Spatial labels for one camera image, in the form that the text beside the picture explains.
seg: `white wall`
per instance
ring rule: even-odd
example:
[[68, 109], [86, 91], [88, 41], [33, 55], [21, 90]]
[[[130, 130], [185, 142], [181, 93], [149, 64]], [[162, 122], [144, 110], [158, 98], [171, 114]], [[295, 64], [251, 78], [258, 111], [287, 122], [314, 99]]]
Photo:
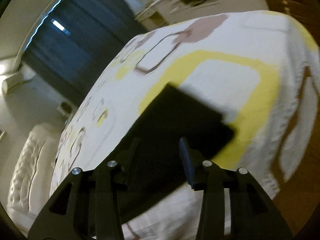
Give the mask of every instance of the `white wall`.
[[5, 207], [11, 177], [29, 132], [36, 124], [48, 122], [63, 130], [65, 120], [56, 110], [57, 93], [35, 76], [0, 96], [0, 127], [6, 134], [0, 141], [0, 201]]

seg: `metal screw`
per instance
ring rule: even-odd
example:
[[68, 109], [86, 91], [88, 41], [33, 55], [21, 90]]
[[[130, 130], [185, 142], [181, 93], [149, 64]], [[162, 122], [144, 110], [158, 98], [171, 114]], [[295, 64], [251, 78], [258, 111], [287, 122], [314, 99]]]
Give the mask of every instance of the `metal screw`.
[[248, 170], [246, 168], [240, 168], [239, 173], [244, 175], [248, 173]]
[[79, 173], [81, 173], [81, 169], [80, 168], [74, 168], [73, 170], [72, 170], [72, 174], [73, 175], [78, 175]]
[[109, 162], [107, 163], [107, 165], [108, 165], [109, 167], [114, 167], [114, 166], [117, 166], [117, 162], [116, 162], [116, 161], [109, 161]]
[[203, 161], [203, 162], [202, 162], [202, 165], [203, 165], [203, 166], [206, 166], [206, 167], [209, 167], [209, 166], [212, 165], [212, 162], [211, 162], [211, 161]]

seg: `curtain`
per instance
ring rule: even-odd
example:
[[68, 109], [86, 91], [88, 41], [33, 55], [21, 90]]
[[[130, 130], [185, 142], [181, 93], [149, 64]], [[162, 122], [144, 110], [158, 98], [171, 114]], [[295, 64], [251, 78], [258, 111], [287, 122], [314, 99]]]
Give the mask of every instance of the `curtain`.
[[124, 0], [62, 0], [39, 27], [22, 60], [80, 105], [124, 45], [145, 32]]

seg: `yellow pattern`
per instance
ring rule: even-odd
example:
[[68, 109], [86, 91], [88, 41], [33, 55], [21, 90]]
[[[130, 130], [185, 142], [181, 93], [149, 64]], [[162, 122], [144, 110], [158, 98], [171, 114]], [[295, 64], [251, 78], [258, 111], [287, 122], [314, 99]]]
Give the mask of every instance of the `yellow pattern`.
[[251, 93], [247, 103], [240, 109], [234, 121], [229, 124], [236, 130], [234, 139], [213, 159], [220, 167], [232, 169], [259, 128], [268, 120], [270, 110], [278, 95], [279, 73], [276, 66], [248, 57], [197, 50], [175, 60], [166, 69], [163, 76], [146, 94], [138, 110], [141, 114], [168, 82], [176, 86], [181, 85], [200, 63], [209, 59], [249, 66], [260, 75], [260, 83]]
[[300, 23], [298, 22], [295, 18], [291, 18], [291, 21], [295, 25], [295, 27], [299, 30], [300, 34], [303, 37], [303, 40], [305, 44], [307, 45], [308, 49], [310, 49], [313, 52], [318, 51], [318, 44], [316, 43], [315, 39], [313, 36], [308, 32], [308, 30]]
[[142, 50], [133, 52], [118, 69], [118, 71], [115, 74], [115, 79], [123, 79], [127, 75], [127, 73], [135, 67], [139, 60], [141, 60], [144, 54], [145, 52]]
[[107, 118], [107, 116], [108, 116], [108, 109], [105, 109], [97, 121], [98, 127], [102, 125], [103, 121]]
[[113, 61], [111, 61], [111, 62], [109, 63], [108, 68], [117, 66], [118, 64], [120, 64], [119, 58], [114, 58]]
[[293, 18], [293, 17], [291, 17], [289, 15], [286, 15], [286, 14], [283, 14], [283, 13], [279, 13], [279, 12], [274, 12], [274, 11], [263, 11], [263, 14], [288, 17], [291, 20], [291, 22], [294, 24], [294, 26], [298, 29], [300, 34], [302, 35], [303, 40], [304, 40], [305, 44], [307, 45], [308, 49], [310, 49], [313, 52], [318, 51], [318, 45], [317, 45], [315, 39], [313, 38], [313, 36], [295, 18]]
[[71, 148], [72, 144], [73, 144], [73, 139], [76, 137], [76, 131], [72, 130], [70, 137], [68, 138], [68, 148]]

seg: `white bedspread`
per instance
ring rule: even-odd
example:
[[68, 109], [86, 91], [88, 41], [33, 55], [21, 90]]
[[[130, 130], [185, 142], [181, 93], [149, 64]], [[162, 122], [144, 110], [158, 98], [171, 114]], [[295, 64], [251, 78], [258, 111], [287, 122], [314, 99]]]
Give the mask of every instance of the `white bedspread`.
[[[139, 35], [106, 67], [63, 132], [51, 194], [72, 168], [94, 169], [172, 82], [236, 128], [213, 161], [248, 168], [274, 197], [279, 188], [271, 161], [281, 146], [285, 180], [299, 165], [316, 116], [319, 72], [317, 44], [300, 23], [280, 13], [220, 14]], [[303, 111], [281, 144], [299, 104]], [[184, 185], [124, 225], [125, 237], [194, 238], [201, 198]]]

